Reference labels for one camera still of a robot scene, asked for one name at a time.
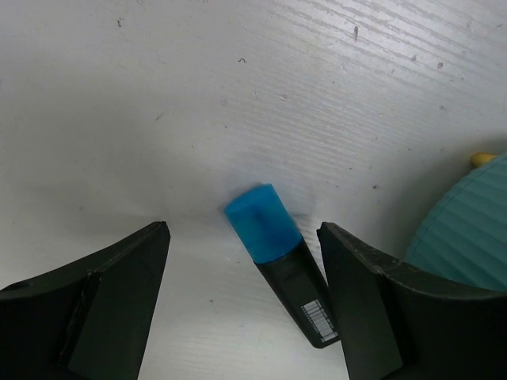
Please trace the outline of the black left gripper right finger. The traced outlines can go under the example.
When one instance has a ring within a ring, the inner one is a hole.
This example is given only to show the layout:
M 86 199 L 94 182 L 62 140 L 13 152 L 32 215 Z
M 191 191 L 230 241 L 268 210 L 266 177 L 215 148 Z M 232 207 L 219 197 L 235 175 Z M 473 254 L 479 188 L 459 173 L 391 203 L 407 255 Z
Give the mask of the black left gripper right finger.
M 505 293 L 425 272 L 332 222 L 317 235 L 351 379 L 505 378 Z

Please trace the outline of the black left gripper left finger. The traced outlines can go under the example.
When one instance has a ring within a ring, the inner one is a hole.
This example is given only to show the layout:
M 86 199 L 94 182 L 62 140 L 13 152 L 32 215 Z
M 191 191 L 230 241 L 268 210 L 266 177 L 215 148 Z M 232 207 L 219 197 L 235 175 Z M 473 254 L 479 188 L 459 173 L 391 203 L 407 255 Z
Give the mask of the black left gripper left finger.
M 3 379 L 137 379 L 170 232 L 114 245 L 1 290 Z

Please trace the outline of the blue black highlighter marker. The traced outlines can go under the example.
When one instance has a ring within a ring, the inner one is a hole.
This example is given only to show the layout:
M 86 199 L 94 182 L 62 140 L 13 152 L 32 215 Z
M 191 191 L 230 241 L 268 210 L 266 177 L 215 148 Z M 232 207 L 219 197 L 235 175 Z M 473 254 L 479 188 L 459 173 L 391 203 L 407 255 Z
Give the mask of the blue black highlighter marker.
M 223 213 L 310 344 L 324 348 L 339 341 L 327 283 L 274 187 L 251 188 Z

